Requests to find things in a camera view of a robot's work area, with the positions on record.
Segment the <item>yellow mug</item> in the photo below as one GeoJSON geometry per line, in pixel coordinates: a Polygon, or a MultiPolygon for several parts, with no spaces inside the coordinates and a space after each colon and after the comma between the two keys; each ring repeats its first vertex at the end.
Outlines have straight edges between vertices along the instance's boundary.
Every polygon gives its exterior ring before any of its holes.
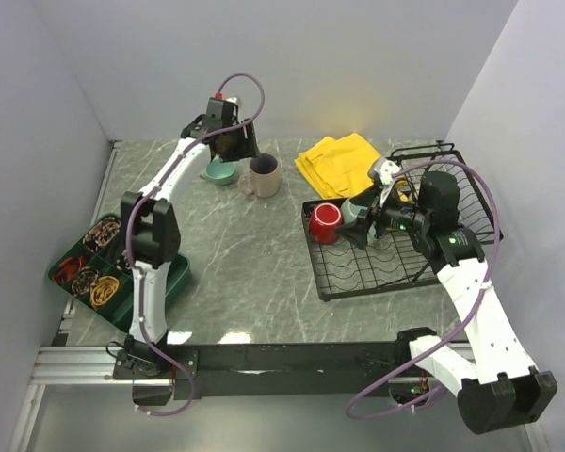
{"type": "Polygon", "coordinates": [[[395,196],[402,202],[413,202],[412,186],[406,179],[400,179],[395,183],[395,196]]]}

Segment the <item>green glazed mug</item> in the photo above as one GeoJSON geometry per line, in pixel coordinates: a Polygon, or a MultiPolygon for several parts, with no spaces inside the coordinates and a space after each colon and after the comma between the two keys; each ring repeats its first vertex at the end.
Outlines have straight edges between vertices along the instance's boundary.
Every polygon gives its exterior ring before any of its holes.
{"type": "Polygon", "coordinates": [[[343,216],[343,225],[347,226],[350,223],[354,222],[357,219],[358,214],[363,210],[369,212],[369,207],[359,205],[358,203],[353,202],[351,198],[346,198],[343,201],[340,210],[343,216]]]}

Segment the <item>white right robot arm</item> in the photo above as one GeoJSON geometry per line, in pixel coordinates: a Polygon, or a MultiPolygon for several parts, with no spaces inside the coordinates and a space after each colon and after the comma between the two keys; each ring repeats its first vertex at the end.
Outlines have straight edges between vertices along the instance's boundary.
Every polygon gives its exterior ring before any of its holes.
{"type": "Polygon", "coordinates": [[[557,393],[550,371],[540,371],[525,351],[492,284],[493,258],[476,233],[460,222],[460,188],[454,175],[426,172],[417,200],[393,196],[397,170],[371,169],[373,184],[355,197],[356,219],[337,233],[363,248],[370,228],[409,234],[428,261],[460,318],[440,337],[423,327],[401,332],[395,341],[395,368],[356,394],[346,407],[356,419],[356,403],[400,374],[428,372],[452,393],[462,421],[474,434],[537,421],[557,393]]]}

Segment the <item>red mug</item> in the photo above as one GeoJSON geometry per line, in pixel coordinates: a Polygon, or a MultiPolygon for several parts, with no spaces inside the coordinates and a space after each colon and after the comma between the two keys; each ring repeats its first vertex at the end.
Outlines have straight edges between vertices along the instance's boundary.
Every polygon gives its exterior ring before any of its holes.
{"type": "Polygon", "coordinates": [[[342,226],[343,222],[343,214],[339,207],[331,202],[318,203],[310,215],[310,236],[318,244],[333,244],[338,239],[335,229],[342,226]]]}

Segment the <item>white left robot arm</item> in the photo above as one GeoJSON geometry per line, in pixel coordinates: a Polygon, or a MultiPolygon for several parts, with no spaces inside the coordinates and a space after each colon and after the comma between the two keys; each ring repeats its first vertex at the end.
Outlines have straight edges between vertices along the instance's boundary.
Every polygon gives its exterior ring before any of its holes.
{"type": "Polygon", "coordinates": [[[236,162],[259,154],[252,121],[241,122],[238,113],[237,99],[219,93],[210,98],[206,112],[183,129],[153,179],[121,196],[121,233],[134,280],[129,335],[147,345],[136,357],[137,369],[147,378],[163,376],[170,365],[168,352],[158,346],[168,333],[167,276],[181,243],[173,203],[212,161],[236,162]]]}

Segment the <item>pink mug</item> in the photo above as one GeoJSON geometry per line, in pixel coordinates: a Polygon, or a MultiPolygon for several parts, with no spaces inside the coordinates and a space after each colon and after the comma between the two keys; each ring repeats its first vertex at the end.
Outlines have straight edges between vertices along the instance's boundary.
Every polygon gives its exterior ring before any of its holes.
{"type": "Polygon", "coordinates": [[[253,157],[249,163],[249,172],[238,180],[238,188],[243,194],[263,199],[275,196],[281,184],[281,164],[274,155],[268,153],[253,157]]]}

